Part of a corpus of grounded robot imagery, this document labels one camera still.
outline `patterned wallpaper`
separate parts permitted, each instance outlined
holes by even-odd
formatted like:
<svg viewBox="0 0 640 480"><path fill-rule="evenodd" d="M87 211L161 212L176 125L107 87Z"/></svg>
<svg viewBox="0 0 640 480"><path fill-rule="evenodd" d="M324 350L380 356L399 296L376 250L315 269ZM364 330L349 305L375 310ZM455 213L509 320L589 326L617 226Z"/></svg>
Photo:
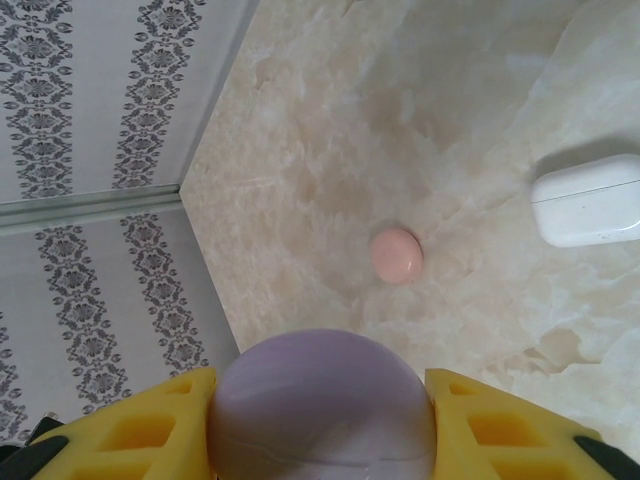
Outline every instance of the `patterned wallpaper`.
<svg viewBox="0 0 640 480"><path fill-rule="evenodd" d="M0 0L0 202L176 184L257 0Z"/></svg>
<svg viewBox="0 0 640 480"><path fill-rule="evenodd" d="M0 311L0 443L238 355L183 209L0 235Z"/></svg>

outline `pink round object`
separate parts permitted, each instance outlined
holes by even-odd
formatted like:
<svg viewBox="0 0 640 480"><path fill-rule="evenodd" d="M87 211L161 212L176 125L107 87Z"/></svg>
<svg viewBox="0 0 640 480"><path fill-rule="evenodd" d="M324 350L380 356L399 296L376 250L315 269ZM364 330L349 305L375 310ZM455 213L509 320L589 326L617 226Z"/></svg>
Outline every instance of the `pink round object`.
<svg viewBox="0 0 640 480"><path fill-rule="evenodd" d="M394 285L411 283L422 273L420 244L401 228L389 228L374 238L371 260L378 276Z"/></svg>

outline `marble floor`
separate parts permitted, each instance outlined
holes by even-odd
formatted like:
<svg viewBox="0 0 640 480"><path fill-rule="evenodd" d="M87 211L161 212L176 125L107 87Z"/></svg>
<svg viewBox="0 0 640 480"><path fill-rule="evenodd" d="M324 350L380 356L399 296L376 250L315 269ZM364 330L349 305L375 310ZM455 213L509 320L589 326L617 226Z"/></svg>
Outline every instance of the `marble floor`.
<svg viewBox="0 0 640 480"><path fill-rule="evenodd" d="M556 249L532 181L640 153L640 2L262 2L182 190L241 349L331 326L640 459L640 242ZM402 225L425 274L379 282Z"/></svg>

